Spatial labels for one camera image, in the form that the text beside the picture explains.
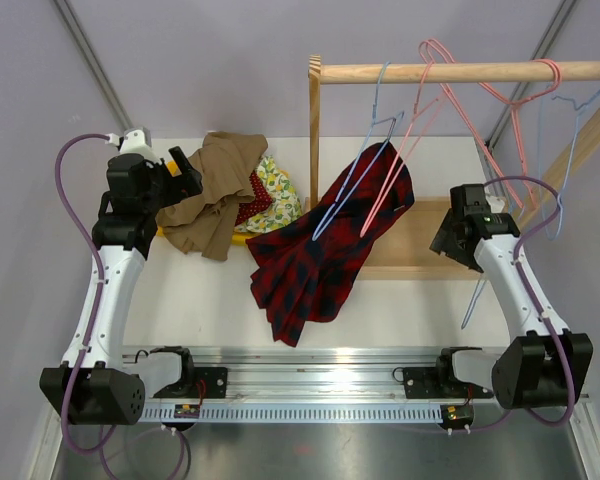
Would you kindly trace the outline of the tan brown skirt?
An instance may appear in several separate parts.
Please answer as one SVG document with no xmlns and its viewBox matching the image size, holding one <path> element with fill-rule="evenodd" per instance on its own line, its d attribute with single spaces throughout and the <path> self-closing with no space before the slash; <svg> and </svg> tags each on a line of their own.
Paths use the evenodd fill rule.
<svg viewBox="0 0 600 480">
<path fill-rule="evenodd" d="M 239 206 L 255 199 L 250 175 L 267 148 L 262 134 L 207 134 L 188 158 L 201 173 L 203 191 L 158 213 L 164 237 L 183 253 L 199 252 L 204 258 L 225 261 Z"/>
</svg>

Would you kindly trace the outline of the red white polka-dot skirt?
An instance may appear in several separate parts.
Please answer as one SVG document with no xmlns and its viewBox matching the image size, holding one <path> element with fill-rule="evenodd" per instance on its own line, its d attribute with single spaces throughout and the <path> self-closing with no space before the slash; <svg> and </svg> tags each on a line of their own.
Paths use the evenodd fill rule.
<svg viewBox="0 0 600 480">
<path fill-rule="evenodd" d="M 254 199 L 248 203 L 239 205 L 238 215 L 235 225 L 241 225 L 248 219 L 266 211 L 272 204 L 273 199 L 267 192 L 265 185 L 258 176 L 256 171 L 253 171 L 249 176 L 250 184 L 254 193 Z"/>
</svg>

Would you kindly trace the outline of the lemon print skirt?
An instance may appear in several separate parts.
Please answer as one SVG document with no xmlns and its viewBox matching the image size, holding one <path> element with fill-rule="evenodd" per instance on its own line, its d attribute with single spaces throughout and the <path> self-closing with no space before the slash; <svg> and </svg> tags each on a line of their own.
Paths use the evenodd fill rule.
<svg viewBox="0 0 600 480">
<path fill-rule="evenodd" d="M 266 234 L 286 227 L 303 215 L 297 191 L 289 176 L 281 170 L 273 156 L 263 155 L 256 169 L 273 202 L 264 212 L 234 227 L 235 232 Z"/>
</svg>

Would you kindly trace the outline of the red black plaid skirt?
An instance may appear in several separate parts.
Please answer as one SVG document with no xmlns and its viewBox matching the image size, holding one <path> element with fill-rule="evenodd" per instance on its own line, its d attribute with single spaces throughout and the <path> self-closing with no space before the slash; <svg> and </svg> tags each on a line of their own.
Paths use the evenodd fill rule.
<svg viewBox="0 0 600 480">
<path fill-rule="evenodd" d="M 251 293 L 272 338 L 295 347 L 307 322 L 333 321 L 374 243 L 415 203 L 404 168 L 363 238 L 359 232 L 396 149 L 378 142 L 349 164 L 315 208 L 293 223 L 246 241 L 257 264 Z"/>
</svg>

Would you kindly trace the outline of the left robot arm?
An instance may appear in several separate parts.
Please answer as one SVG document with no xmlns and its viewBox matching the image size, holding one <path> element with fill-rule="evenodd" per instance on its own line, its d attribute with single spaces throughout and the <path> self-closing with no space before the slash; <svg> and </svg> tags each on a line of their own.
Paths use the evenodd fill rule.
<svg viewBox="0 0 600 480">
<path fill-rule="evenodd" d="M 180 147 L 163 160 L 121 153 L 108 162 L 108 189 L 88 234 L 93 265 L 83 311 L 61 363 L 43 369 L 39 386 L 64 425 L 133 425 L 146 400 L 170 392 L 185 397 L 197 383 L 188 349 L 157 347 L 132 366 L 122 343 L 137 280 L 158 227 L 157 213 L 201 194 L 202 176 Z"/>
</svg>

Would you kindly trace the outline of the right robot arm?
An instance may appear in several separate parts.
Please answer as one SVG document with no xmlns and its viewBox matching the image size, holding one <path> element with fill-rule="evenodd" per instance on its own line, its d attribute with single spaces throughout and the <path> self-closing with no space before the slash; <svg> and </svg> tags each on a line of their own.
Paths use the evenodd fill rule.
<svg viewBox="0 0 600 480">
<path fill-rule="evenodd" d="M 495 213 L 482 184 L 450 191 L 451 207 L 433 252 L 486 276 L 504 315 L 510 345 L 500 354 L 449 347 L 432 367 L 402 370 L 409 399 L 496 399 L 505 410 L 575 407 L 593 356 L 552 307 L 524 252 L 527 236 L 508 213 Z"/>
</svg>

